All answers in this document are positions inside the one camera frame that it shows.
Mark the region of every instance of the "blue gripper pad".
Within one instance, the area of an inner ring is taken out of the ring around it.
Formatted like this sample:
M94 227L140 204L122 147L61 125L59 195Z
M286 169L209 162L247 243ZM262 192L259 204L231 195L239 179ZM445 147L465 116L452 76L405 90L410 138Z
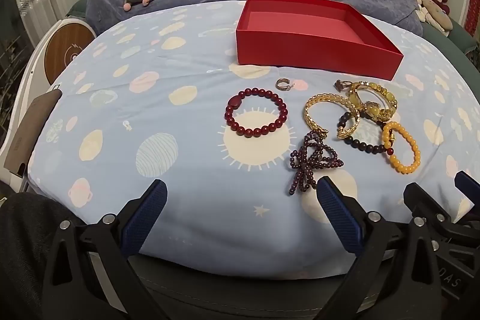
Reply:
M363 232L355 217L343 203L344 196L327 176L317 183L317 198L347 252L363 252Z
M455 187L460 190L475 206L480 206L480 185L463 171L455 175Z
M159 179L153 181L142 198L135 199L136 210L121 231L120 251L124 257L136 255L147 239L155 221L167 203L167 186Z

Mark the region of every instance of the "dark cloth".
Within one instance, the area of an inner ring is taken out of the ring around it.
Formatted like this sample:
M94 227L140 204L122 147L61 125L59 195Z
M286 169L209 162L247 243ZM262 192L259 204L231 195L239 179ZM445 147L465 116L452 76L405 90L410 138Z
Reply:
M47 257L63 220L84 224L63 205L37 194L13 194L0 208L1 319L42 318Z

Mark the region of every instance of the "star print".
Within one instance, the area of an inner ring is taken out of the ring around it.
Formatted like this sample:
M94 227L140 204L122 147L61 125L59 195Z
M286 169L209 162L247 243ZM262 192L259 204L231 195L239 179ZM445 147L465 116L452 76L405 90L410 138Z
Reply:
M260 217L263 217L263 214L270 210L270 209L265 209L263 207L263 205L262 206L254 206L254 208L255 208L255 216L260 216Z

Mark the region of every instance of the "black bead bracelet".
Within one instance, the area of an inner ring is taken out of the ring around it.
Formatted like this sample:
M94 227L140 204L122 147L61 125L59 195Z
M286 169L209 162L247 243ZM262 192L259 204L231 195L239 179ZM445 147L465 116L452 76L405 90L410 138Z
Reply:
M371 120L371 117L364 111L360 112L360 117L361 118L366 118L368 120ZM338 122L338 127L344 127L347 125L347 121L351 118L350 112L346 112L342 117L340 117L340 120ZM383 130L383 127L386 125L385 122L382 121L376 121L376 124ZM360 151L365 151L366 153L373 153L376 155L377 153L383 153L386 152L385 147L380 144L380 145L371 145L371 144L366 144L364 142L360 142L358 139L354 139L352 136L345 137L343 139L345 141L345 144L351 145L352 148L357 148Z

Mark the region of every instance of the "wooden disc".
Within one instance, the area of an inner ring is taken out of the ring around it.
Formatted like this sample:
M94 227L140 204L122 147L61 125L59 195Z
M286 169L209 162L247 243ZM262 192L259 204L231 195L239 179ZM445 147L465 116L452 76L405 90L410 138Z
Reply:
M45 51L45 74L50 84L94 38L85 25L78 23L63 25L53 34Z

